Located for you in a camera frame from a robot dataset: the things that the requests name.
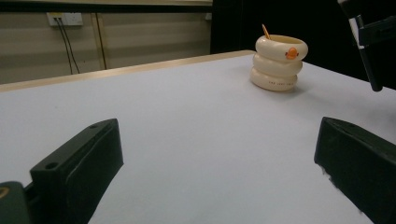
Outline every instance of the cup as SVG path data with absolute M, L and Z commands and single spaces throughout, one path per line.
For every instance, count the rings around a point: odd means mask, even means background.
M 271 35 L 271 39 L 264 35 L 256 41 L 256 51 L 250 80 L 269 91 L 293 89 L 308 53 L 305 42 L 285 35 Z

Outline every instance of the orange logo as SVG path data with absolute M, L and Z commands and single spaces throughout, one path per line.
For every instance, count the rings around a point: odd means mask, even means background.
M 285 53 L 287 59 L 293 60 L 299 55 L 296 48 L 290 48 L 288 52 Z

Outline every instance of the white table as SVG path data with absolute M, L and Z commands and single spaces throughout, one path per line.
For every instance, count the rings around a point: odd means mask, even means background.
M 0 182 L 27 185 L 57 147 L 117 118 L 125 164 L 91 223 L 372 223 L 314 164 L 318 130 L 331 117 L 396 143 L 396 91 L 308 63 L 294 91 L 266 91 L 249 81 L 253 53 L 0 87 Z

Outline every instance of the power outlet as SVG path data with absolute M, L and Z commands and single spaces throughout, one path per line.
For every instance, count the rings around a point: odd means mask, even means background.
M 61 20 L 65 26 L 80 26 L 83 24 L 82 16 L 79 12 L 48 12 L 47 18 L 50 26 L 58 26 L 56 19 Z

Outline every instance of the stacked ring cup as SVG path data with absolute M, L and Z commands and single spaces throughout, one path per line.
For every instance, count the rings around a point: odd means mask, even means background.
M 257 40 L 256 51 L 250 80 L 269 91 L 293 89 L 308 53 L 305 42 L 285 35 L 271 35 L 271 39 L 264 35 Z

